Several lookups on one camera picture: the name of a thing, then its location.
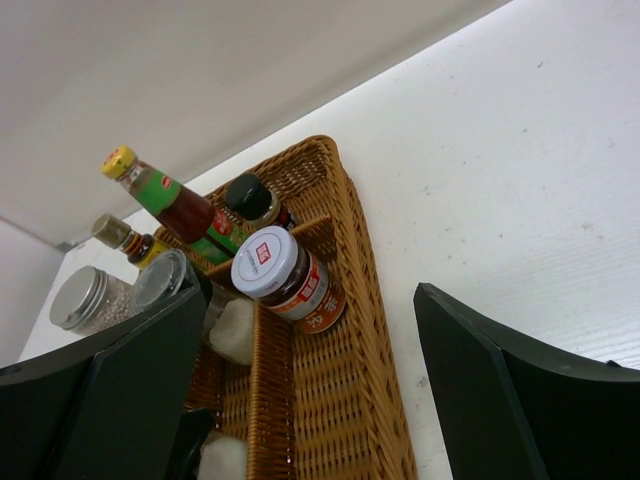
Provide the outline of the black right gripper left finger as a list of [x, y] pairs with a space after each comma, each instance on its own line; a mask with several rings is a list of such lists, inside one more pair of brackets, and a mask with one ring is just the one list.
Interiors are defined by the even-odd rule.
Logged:
[[188, 288], [2, 368], [2, 478], [164, 478], [204, 312], [202, 293]]

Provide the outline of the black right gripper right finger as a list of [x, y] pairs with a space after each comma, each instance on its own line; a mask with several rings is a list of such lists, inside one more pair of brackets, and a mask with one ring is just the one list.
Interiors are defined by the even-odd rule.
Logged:
[[638, 371], [553, 347], [431, 284], [414, 309], [454, 478], [638, 478]]

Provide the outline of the silver lid peppercorn jar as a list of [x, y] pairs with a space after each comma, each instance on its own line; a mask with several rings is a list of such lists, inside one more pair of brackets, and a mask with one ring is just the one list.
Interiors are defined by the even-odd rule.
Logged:
[[128, 320], [133, 286], [104, 270], [85, 266], [61, 286], [49, 311], [50, 322], [86, 337]]

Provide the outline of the clear lid salt grinder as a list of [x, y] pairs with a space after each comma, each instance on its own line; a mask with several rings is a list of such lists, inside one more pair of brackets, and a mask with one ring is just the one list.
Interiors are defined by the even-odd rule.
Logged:
[[141, 313], [188, 287], [202, 291], [207, 309], [203, 339], [222, 358], [249, 366], [254, 352], [254, 303], [209, 279], [178, 249], [164, 251], [139, 273], [131, 312]]

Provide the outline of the yellow label oil bottle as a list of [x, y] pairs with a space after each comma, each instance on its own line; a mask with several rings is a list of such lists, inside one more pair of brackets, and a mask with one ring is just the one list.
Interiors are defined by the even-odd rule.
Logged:
[[152, 234], [140, 234], [111, 214], [104, 214], [95, 221], [92, 235], [106, 246], [122, 252], [139, 270], [144, 270], [158, 255], [170, 249]]

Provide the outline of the green label yellow cap bottle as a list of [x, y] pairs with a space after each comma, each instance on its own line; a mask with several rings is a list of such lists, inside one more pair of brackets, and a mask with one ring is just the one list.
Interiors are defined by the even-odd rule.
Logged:
[[232, 259], [247, 238], [223, 209], [144, 162], [126, 145], [107, 156], [101, 171], [175, 238], [213, 265]]

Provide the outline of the orange label sauce jar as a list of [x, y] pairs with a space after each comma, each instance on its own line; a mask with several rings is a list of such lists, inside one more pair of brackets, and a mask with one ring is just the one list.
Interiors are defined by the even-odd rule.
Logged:
[[231, 280], [306, 334], [330, 329], [347, 305], [345, 290], [327, 265], [279, 226], [249, 236], [233, 259]]

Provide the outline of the black cap pepper bottle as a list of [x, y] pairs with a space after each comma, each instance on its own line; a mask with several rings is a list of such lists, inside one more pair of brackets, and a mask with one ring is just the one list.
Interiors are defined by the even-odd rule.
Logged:
[[268, 226], [291, 230], [297, 226], [292, 211], [255, 174], [243, 173], [234, 179], [226, 190], [224, 201], [256, 230]]

